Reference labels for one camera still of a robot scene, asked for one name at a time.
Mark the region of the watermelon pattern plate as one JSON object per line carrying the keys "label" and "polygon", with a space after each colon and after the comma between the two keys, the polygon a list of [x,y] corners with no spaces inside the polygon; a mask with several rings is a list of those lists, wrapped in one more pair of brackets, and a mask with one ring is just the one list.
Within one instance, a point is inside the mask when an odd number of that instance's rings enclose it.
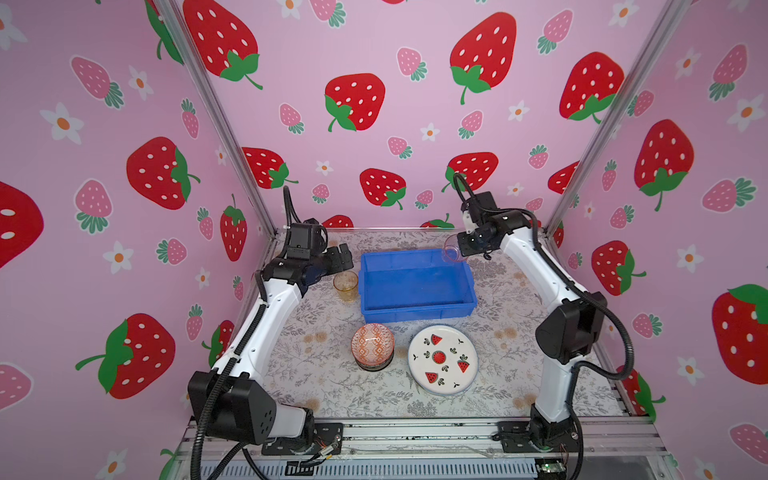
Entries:
{"label": "watermelon pattern plate", "polygon": [[479,357],[472,341],[447,325],[433,325],[417,332],[407,358],[413,380],[436,395],[464,392],[479,370]]}

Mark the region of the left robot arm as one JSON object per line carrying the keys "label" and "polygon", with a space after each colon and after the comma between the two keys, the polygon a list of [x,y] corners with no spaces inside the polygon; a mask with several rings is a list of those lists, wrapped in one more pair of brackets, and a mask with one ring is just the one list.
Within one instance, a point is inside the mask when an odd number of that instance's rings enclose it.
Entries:
{"label": "left robot arm", "polygon": [[194,373],[188,383],[197,449],[208,437],[246,445],[280,441],[299,452],[312,447],[313,412],[275,400],[264,378],[278,337],[308,288],[352,268],[352,254],[340,244],[306,258],[278,256],[256,274],[256,303],[231,345],[209,371]]}

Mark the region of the pink transparent cup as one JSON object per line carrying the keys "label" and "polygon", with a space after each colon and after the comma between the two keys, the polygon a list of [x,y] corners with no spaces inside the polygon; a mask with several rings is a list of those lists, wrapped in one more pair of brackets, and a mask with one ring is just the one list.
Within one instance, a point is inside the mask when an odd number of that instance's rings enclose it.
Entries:
{"label": "pink transparent cup", "polygon": [[448,263],[461,263],[466,261],[466,258],[461,253],[457,234],[450,235],[445,240],[442,248],[442,258]]}

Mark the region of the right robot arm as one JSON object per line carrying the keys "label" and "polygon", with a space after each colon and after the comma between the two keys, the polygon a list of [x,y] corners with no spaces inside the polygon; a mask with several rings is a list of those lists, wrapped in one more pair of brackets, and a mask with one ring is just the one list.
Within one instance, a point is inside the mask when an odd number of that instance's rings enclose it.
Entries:
{"label": "right robot arm", "polygon": [[605,298],[589,296],[538,241],[537,231],[520,227],[509,233],[494,226],[457,235],[463,257],[500,251],[511,258],[536,288],[547,317],[535,330],[544,354],[541,385],[531,407],[529,441],[539,450],[554,448],[571,436],[571,412],[578,373],[599,338],[603,313],[595,306]]}

